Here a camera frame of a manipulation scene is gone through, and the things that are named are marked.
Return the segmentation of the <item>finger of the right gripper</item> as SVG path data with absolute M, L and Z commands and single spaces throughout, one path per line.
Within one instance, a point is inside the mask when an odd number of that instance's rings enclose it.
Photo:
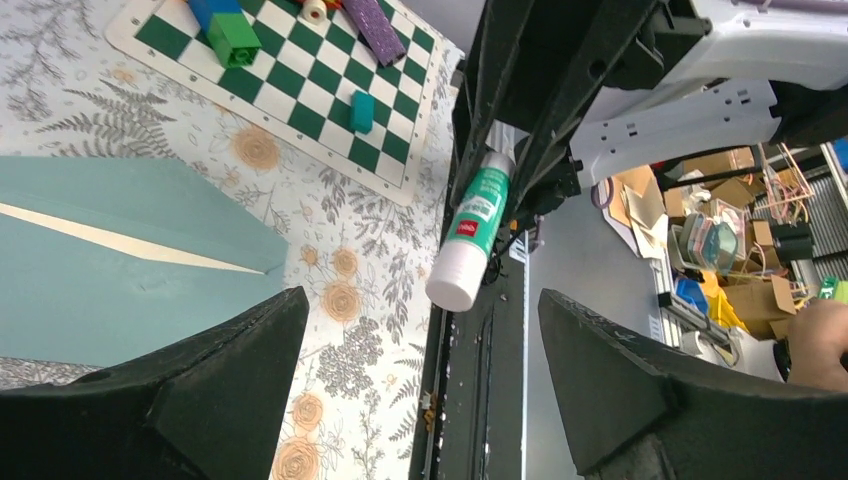
M 532 128 L 517 158 L 509 217 L 533 213 L 528 192 L 566 156 L 606 77 L 656 9 L 655 1 L 545 1 L 534 7 L 529 44 L 513 75 L 533 107 Z
M 528 135 L 516 157 L 512 205 L 556 169 L 566 150 L 557 135 L 570 128 L 569 66 L 569 2 L 486 2 L 452 112 L 451 205 L 481 167 L 495 121 Z

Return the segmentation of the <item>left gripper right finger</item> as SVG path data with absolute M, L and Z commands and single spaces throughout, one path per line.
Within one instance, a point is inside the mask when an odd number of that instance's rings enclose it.
M 737 372 L 541 292 L 577 472 L 590 479 L 843 479 L 847 397 Z

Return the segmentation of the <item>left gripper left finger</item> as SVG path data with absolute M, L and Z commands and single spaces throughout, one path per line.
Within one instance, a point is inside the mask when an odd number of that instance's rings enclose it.
M 1 394 L 5 479 L 265 479 L 309 302 L 236 317 L 66 385 Z

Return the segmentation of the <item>beige letter paper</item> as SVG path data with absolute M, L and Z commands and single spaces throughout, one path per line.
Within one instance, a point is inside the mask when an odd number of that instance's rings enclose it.
M 10 204 L 1 204 L 1 214 L 143 260 L 263 275 L 263 272 L 259 270 L 166 247 L 161 244 L 46 215 L 33 210 L 19 208 Z

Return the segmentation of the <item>light blue envelope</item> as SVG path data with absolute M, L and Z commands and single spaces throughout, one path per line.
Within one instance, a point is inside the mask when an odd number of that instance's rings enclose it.
M 1 353 L 111 366 L 278 293 L 287 242 L 175 159 L 5 157 L 1 204 L 263 275 L 139 259 L 1 214 Z

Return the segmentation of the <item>green white glue stick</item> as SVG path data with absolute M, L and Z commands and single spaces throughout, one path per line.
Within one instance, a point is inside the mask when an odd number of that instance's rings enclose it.
M 487 269 L 505 205 L 514 161 L 489 152 L 455 210 L 426 283 L 428 298 L 450 312 L 472 308 Z

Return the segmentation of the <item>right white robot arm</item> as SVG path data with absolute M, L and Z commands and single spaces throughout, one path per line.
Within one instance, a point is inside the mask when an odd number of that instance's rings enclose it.
M 843 1 L 489 1 L 462 66 L 447 202 L 500 121 L 526 135 L 506 220 L 644 165 L 847 133 Z

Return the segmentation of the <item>person hand in background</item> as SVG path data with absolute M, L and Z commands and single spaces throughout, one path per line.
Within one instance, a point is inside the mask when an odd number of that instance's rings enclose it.
M 847 305 L 815 299 L 801 309 L 788 328 L 791 359 L 788 382 L 836 392 L 847 392 Z

